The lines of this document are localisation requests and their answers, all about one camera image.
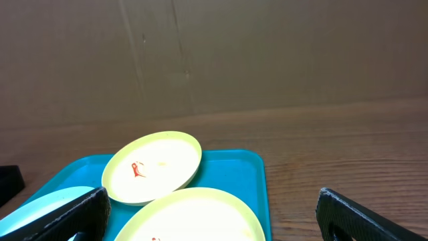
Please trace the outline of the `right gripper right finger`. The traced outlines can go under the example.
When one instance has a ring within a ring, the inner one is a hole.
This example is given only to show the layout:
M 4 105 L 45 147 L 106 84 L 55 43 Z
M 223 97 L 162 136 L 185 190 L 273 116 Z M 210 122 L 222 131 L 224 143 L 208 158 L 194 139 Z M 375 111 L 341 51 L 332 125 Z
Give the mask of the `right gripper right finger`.
M 327 241 L 427 241 L 326 187 L 319 192 L 316 219 Z

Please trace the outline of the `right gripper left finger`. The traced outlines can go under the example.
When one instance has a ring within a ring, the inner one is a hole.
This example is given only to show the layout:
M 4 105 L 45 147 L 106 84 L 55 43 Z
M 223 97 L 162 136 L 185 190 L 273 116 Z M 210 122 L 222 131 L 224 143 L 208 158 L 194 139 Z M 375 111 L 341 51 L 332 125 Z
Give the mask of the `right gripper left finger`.
M 1 241 L 102 240 L 111 205 L 98 187 L 29 224 L 1 236 Z

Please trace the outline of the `light blue plate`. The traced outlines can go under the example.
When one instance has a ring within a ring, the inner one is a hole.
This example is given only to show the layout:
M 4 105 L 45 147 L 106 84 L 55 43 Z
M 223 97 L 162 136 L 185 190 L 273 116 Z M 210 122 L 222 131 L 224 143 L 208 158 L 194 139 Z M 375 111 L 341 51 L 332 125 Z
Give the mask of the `light blue plate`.
M 41 196 L 21 206 L 1 220 L 1 236 L 35 221 L 93 189 L 93 187 L 88 186 L 68 187 Z

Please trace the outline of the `yellow-green plate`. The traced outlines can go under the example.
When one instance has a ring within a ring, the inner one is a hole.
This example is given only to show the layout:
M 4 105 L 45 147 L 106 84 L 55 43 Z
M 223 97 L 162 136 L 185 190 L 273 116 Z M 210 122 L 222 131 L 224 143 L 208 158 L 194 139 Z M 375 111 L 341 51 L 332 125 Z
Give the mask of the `yellow-green plate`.
M 143 136 L 121 148 L 106 164 L 101 184 L 108 196 L 128 206 L 144 206 L 187 186 L 202 159 L 198 140 L 180 131 Z
M 174 191 L 145 205 L 116 240 L 266 241 L 251 208 L 238 197 L 209 187 Z

